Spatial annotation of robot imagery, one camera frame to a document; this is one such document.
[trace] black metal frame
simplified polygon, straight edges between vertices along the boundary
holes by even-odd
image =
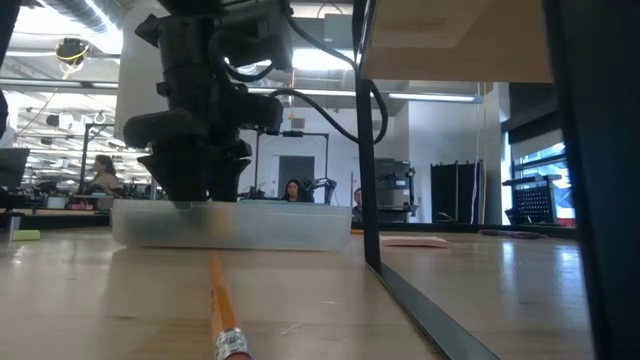
[[[272,134],[264,134],[256,132],[256,161],[255,161],[255,173],[253,175],[253,187],[258,188],[258,165],[260,164],[260,136]],[[321,136],[324,138],[324,177],[329,176],[329,134],[327,133],[306,133],[302,131],[283,131],[278,135],[283,137],[305,137],[305,136]]]
[[[2,0],[0,3],[0,68],[9,49],[13,27],[18,19],[22,0]]]
[[[87,172],[87,151],[89,150],[89,143],[93,138],[89,138],[92,127],[114,127],[113,124],[85,124],[84,126],[84,141],[82,143],[82,160],[80,161],[80,181],[78,182],[78,192],[84,191],[84,176]]]
[[[375,183],[373,121],[370,80],[361,76],[362,59],[369,41],[375,0],[353,4],[353,44],[356,59],[356,107],[363,199],[365,261],[416,326],[449,359],[497,359],[497,356],[380,259],[380,234]]]
[[[544,4],[596,354],[640,359],[640,5]]]

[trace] yellow object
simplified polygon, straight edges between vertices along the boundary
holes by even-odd
[[[34,241],[40,239],[40,230],[16,230],[13,232],[13,241]]]

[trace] woman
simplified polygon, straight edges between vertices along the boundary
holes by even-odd
[[[104,191],[107,195],[114,195],[114,191],[120,188],[120,181],[116,177],[116,169],[109,156],[98,155],[93,163],[96,177],[91,181],[91,188],[95,191]]]
[[[287,200],[289,202],[307,202],[303,196],[302,185],[300,185],[298,180],[291,179],[287,182],[287,187],[285,187],[282,200]]]

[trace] metal ferrule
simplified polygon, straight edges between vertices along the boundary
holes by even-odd
[[[251,357],[249,341],[239,328],[223,331],[216,341],[216,360],[226,360],[234,354],[247,354]]]

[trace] wooden shelf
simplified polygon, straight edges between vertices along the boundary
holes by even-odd
[[[378,0],[370,79],[551,82],[541,0]]]

